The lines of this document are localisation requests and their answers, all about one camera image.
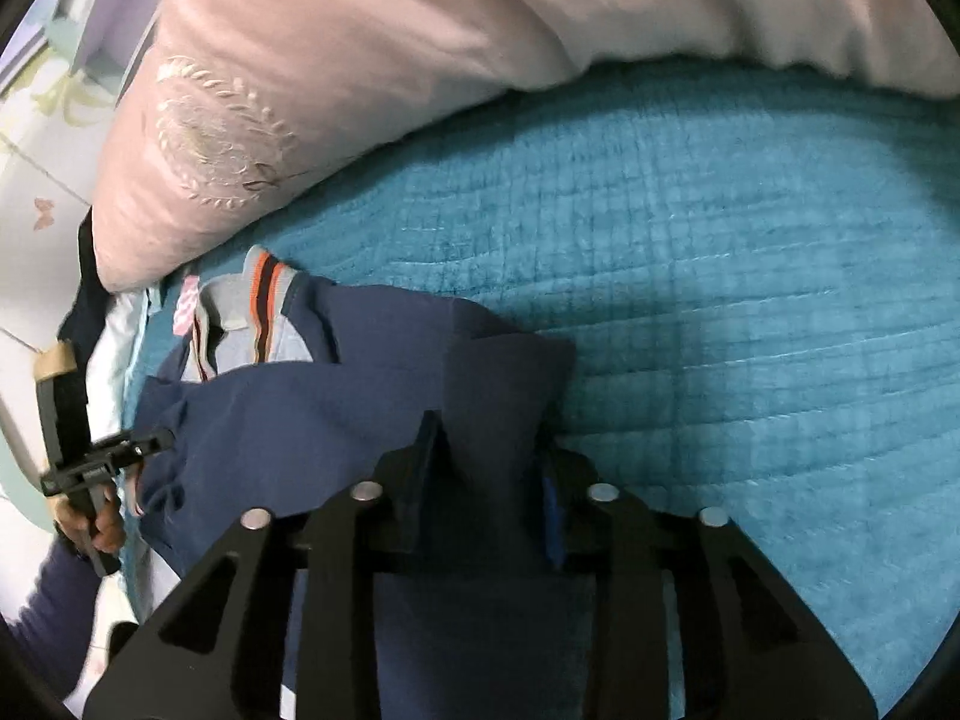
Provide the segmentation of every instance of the hand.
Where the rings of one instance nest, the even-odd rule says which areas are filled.
[[[100,552],[116,554],[126,541],[123,529],[123,517],[120,517],[120,500],[113,483],[102,487],[106,502],[97,514],[97,535],[93,536],[93,546]],[[52,504],[54,519],[64,531],[64,536],[83,550],[83,536],[89,533],[90,520],[78,512],[66,497],[59,497]]]

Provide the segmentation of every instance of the mattress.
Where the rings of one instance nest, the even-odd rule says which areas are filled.
[[[958,122],[803,69],[606,66],[382,148],[194,268],[257,242],[571,338],[563,442],[655,508],[730,511],[886,710],[960,608]]]

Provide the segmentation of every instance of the purple sleeve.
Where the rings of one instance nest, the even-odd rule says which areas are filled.
[[[58,538],[10,631],[24,659],[64,699],[77,686],[93,637],[100,578]]]

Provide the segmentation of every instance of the white tile floor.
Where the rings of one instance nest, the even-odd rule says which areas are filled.
[[[82,77],[71,79],[66,62],[51,52],[28,65],[0,98],[0,427],[27,469],[42,466],[44,458],[35,351],[56,338],[80,281],[77,226],[88,211],[112,111],[106,92]],[[52,537],[1,491],[0,533],[0,613],[11,618],[25,603]],[[121,619],[133,615],[114,577],[98,598],[85,675],[68,702],[74,712],[103,672],[109,629]]]

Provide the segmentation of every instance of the pink pillow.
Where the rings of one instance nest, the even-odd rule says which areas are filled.
[[[960,57],[924,0],[161,0],[100,165],[101,277],[150,283],[374,146],[506,89],[676,52],[960,93]]]

